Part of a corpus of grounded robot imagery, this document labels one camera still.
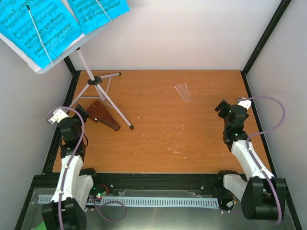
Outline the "clear plastic metronome cover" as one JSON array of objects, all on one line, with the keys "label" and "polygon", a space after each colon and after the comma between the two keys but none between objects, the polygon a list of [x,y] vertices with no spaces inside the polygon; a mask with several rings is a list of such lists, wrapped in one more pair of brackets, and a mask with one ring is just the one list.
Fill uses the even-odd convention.
[{"label": "clear plastic metronome cover", "polygon": [[175,89],[185,102],[190,101],[190,94],[186,83],[175,85]]}]

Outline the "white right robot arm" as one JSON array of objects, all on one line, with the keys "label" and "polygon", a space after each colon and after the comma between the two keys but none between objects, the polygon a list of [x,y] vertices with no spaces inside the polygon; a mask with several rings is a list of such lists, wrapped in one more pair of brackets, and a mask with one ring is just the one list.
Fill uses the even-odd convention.
[{"label": "white right robot arm", "polygon": [[220,172],[223,186],[241,203],[246,219],[268,220],[278,225],[284,217],[287,192],[285,179],[274,176],[262,163],[244,130],[253,98],[238,98],[236,104],[226,100],[215,108],[224,120],[223,141],[240,163],[246,179],[231,171]]}]

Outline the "brown wooden metronome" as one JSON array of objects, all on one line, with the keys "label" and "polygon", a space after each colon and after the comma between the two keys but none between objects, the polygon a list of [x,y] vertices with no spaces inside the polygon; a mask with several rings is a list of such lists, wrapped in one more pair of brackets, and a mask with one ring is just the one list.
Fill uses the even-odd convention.
[{"label": "brown wooden metronome", "polygon": [[114,131],[119,131],[120,126],[109,113],[107,108],[99,101],[94,101],[87,109],[86,112],[89,118],[96,123],[102,123]]}]

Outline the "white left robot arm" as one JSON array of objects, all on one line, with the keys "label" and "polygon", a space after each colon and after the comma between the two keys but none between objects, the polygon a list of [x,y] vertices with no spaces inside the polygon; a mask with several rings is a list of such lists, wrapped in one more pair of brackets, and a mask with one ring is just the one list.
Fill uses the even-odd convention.
[{"label": "white left robot arm", "polygon": [[87,226],[85,208],[89,193],[96,192],[100,181],[93,168],[83,169],[86,144],[84,124],[89,114],[78,104],[69,116],[68,107],[58,107],[47,115],[49,123],[57,123],[64,144],[60,146],[61,171],[51,201],[42,207],[48,230],[84,230]]}]

